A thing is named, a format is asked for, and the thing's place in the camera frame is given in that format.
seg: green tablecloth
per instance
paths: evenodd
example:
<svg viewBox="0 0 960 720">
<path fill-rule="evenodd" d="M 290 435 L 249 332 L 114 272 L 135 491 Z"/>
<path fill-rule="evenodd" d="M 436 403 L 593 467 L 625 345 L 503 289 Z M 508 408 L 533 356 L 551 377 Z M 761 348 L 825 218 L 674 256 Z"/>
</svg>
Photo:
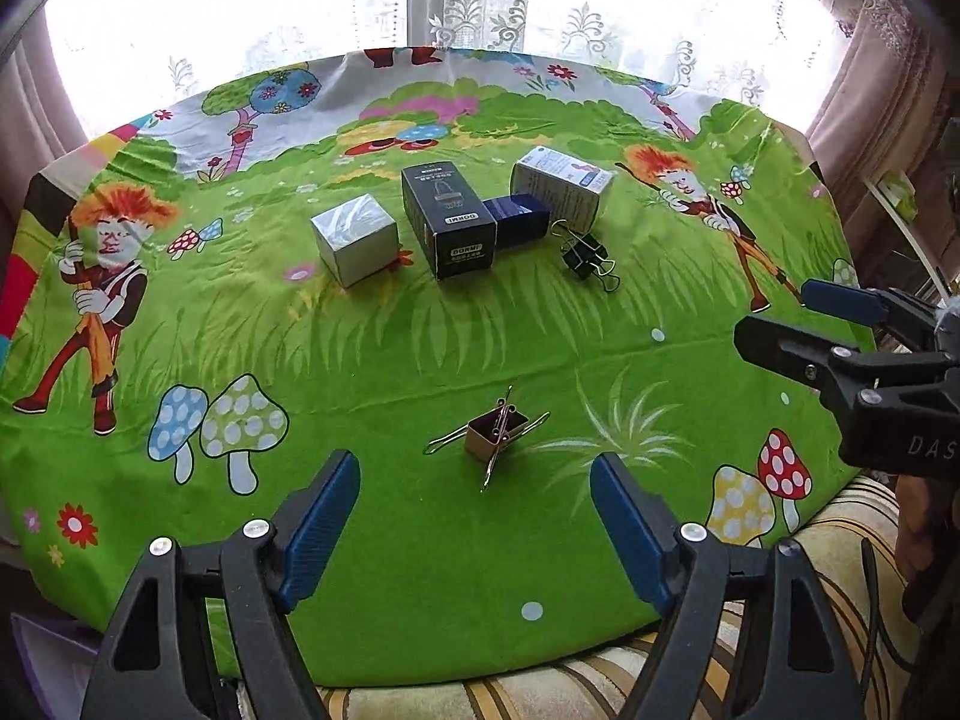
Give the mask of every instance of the green tablecloth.
<svg viewBox="0 0 960 720">
<path fill-rule="evenodd" d="M 618 173 L 593 230 L 616 293 L 574 279 L 551 237 L 442 283 L 424 264 L 400 169 L 451 160 L 480 196 L 502 196 L 534 145 Z M 367 192 L 397 219 L 401 252 L 342 290 L 309 218 Z M 853 278 L 849 259 L 817 178 L 760 111 L 728 100 L 459 50 L 232 81 L 32 185 L 0 304 L 0 483 L 44 592 L 102 628 L 151 538 L 227 536 L 346 447 L 360 498 L 292 617 L 314 678 L 538 664 L 655 616 L 584 499 L 598 452 L 740 543 L 784 533 L 791 490 L 808 492 L 807 519 L 850 478 L 816 394 L 744 364 L 731 341 L 769 302 L 770 316 L 870 343 L 791 292 Z M 461 445 L 421 451 L 510 384 L 520 410 L 551 418 L 481 494 Z M 770 464 L 798 460 L 811 482 L 767 495 Z M 222 608 L 211 622 L 229 668 Z"/>
</svg>

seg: orange hair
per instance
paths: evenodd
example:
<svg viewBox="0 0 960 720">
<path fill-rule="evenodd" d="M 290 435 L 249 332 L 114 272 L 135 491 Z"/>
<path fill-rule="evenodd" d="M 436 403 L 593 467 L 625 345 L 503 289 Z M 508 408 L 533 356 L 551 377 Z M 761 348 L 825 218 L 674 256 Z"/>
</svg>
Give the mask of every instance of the orange hair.
<svg viewBox="0 0 960 720">
<path fill-rule="evenodd" d="M 158 200 L 146 186 L 123 182 L 101 184 L 80 200 L 70 212 L 78 227 L 93 227 L 105 218 L 128 218 L 153 227 L 165 227 L 179 214 L 176 205 Z"/>
<path fill-rule="evenodd" d="M 668 154 L 656 146 L 627 146 L 623 158 L 634 177 L 646 184 L 656 184 L 669 170 L 693 170 L 693 162 L 683 154 Z"/>
</svg>

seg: cartoon boy with orange hair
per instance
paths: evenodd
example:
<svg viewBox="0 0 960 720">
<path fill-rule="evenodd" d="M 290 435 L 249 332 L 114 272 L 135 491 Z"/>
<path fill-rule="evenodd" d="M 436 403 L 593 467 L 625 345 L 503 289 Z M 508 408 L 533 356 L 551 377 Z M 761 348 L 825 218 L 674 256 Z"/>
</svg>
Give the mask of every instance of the cartoon boy with orange hair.
<svg viewBox="0 0 960 720">
<path fill-rule="evenodd" d="M 749 259 L 759 262 L 764 269 L 779 281 L 791 295 L 803 305 L 800 292 L 787 278 L 781 268 L 760 245 L 757 245 L 757 236 L 733 211 L 723 203 L 717 202 L 711 196 L 699 179 L 693 173 L 693 163 L 683 154 L 661 151 L 655 146 L 627 146 L 623 151 L 626 165 L 616 163 L 618 167 L 629 172 L 637 181 L 659 191 L 659 183 L 668 184 L 673 191 L 662 191 L 661 196 L 669 206 L 681 214 L 690 217 L 702 218 L 707 227 L 724 233 L 733 244 L 736 257 L 740 261 L 743 274 L 747 277 L 750 289 L 754 293 L 750 301 L 750 310 L 754 314 L 770 308 L 770 301 L 760 291 L 757 278 L 751 273 Z"/>
<path fill-rule="evenodd" d="M 69 218 L 73 240 L 59 261 L 59 273 L 65 283 L 77 287 L 73 301 L 80 323 L 56 353 L 34 393 L 14 402 L 13 408 L 21 413 L 44 413 L 66 362 L 87 349 L 93 371 L 93 432 L 98 436 L 113 432 L 117 422 L 113 413 L 114 364 L 120 334 L 136 318 L 147 290 L 147 271 L 136 256 L 154 230 L 170 224 L 177 214 L 175 205 L 158 200 L 149 187 L 126 183 L 102 184 L 73 207 Z M 76 227 L 95 228 L 96 265 L 83 264 L 83 244 L 77 240 Z"/>
</svg>

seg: red pants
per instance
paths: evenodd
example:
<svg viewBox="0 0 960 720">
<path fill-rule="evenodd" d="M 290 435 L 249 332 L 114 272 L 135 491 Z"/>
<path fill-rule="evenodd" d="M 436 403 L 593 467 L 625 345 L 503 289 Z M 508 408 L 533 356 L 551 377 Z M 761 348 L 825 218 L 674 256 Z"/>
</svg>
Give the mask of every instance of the red pants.
<svg viewBox="0 0 960 720">
<path fill-rule="evenodd" d="M 116 362 L 117 359 L 117 348 L 120 346 L 120 333 L 110 333 L 109 328 L 107 329 L 107 337 L 110 341 L 110 358 Z M 86 329 L 83 329 L 83 332 L 74 333 L 70 336 L 67 343 L 64 343 L 64 348 L 56 353 L 53 362 L 47 367 L 47 370 L 43 377 L 40 379 L 40 384 L 37 385 L 37 390 L 34 392 L 32 397 L 35 397 L 37 400 L 47 403 L 50 400 L 50 394 L 54 389 L 54 384 L 56 380 L 59 379 L 61 370 L 64 370 L 64 365 L 66 362 L 73 357 L 81 349 L 88 347 L 86 339 L 88 338 L 88 332 Z M 93 409 L 95 412 L 108 412 L 113 409 L 113 390 L 105 392 L 102 395 L 98 395 L 95 398 L 96 403 L 94 404 Z"/>
</svg>

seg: white box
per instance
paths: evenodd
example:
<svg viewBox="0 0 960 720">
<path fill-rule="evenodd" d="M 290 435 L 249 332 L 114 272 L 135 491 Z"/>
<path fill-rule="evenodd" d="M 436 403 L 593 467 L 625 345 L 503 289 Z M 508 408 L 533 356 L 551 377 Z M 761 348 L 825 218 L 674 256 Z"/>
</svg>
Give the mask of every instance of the white box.
<svg viewBox="0 0 960 720">
<path fill-rule="evenodd" d="M 397 223 L 373 199 L 354 197 L 343 205 L 311 218 L 320 259 L 341 287 L 349 287 L 397 259 L 400 236 Z"/>
<path fill-rule="evenodd" d="M 514 165 L 510 194 L 532 194 L 550 209 L 551 224 L 565 218 L 571 230 L 586 233 L 615 175 L 612 170 L 537 146 Z"/>
</svg>

